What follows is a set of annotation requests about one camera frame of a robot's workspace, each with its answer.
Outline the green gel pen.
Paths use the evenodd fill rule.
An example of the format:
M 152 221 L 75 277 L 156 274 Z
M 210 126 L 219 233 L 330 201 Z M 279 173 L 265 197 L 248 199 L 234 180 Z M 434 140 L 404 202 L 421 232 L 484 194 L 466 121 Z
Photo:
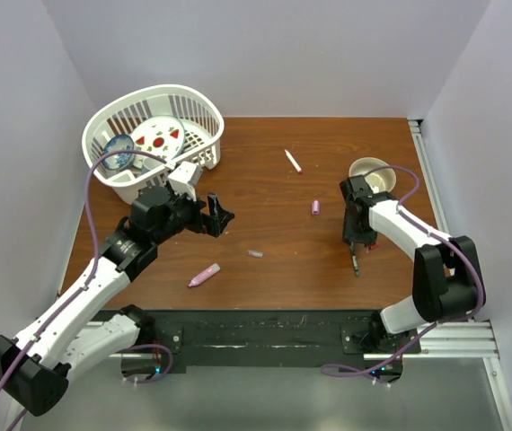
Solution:
M 359 264 L 358 264 L 358 256 L 356 254 L 356 247 L 355 247 L 355 243 L 354 242 L 352 242 L 349 245 L 349 249 L 350 249 L 350 256 L 351 256 L 351 261 L 352 261 L 355 277 L 360 277 L 360 269 L 359 269 Z

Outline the purple highlighter cap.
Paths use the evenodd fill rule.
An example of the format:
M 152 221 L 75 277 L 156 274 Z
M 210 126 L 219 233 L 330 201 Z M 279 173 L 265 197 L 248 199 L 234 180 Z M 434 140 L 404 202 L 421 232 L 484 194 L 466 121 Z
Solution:
M 318 216 L 320 214 L 320 202 L 318 200 L 315 200 L 313 203 L 312 203 L 312 210 L 311 210 L 311 213 L 313 216 Z

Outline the clear pen cap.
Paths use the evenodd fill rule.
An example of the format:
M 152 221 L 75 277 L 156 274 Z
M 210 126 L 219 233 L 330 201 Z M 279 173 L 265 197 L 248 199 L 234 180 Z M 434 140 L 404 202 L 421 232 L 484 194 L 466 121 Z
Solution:
M 261 251 L 248 250 L 248 254 L 254 258 L 261 259 L 263 257 L 263 252 Z

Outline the white red marker pen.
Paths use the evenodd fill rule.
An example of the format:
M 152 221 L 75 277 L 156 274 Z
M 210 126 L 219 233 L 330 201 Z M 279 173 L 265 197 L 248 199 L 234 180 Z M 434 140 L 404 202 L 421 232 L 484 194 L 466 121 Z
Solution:
M 296 170 L 296 172 L 298 174 L 302 174 L 303 173 L 302 167 L 297 162 L 296 158 L 287 149 L 284 150 L 284 153 L 285 153 L 287 159 L 290 161 L 290 163 L 294 167 L 294 169 Z

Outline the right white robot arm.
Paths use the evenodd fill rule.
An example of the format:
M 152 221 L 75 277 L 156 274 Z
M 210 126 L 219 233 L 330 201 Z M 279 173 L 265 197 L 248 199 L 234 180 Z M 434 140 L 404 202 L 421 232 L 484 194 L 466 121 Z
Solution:
M 359 272 L 356 247 L 376 246 L 382 234 L 413 263 L 411 294 L 373 313 L 368 330 L 371 347 L 390 352 L 401 333 L 429 322 L 459 320 L 485 304 L 480 262 L 474 242 L 452 237 L 423 223 L 387 191 L 373 191 L 362 175 L 340 183 L 345 202 L 342 240 L 349 245 Z

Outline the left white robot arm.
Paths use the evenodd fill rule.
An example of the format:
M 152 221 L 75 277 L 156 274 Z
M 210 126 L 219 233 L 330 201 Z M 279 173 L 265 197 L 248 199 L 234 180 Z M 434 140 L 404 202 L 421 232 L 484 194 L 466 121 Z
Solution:
M 184 230 L 217 237 L 233 219 L 215 193 L 202 201 L 160 186 L 141 191 L 65 294 L 15 338 L 0 335 L 0 390 L 35 417 L 47 413 L 69 385 L 74 364 L 64 354 L 75 336 L 157 258 L 158 246 Z

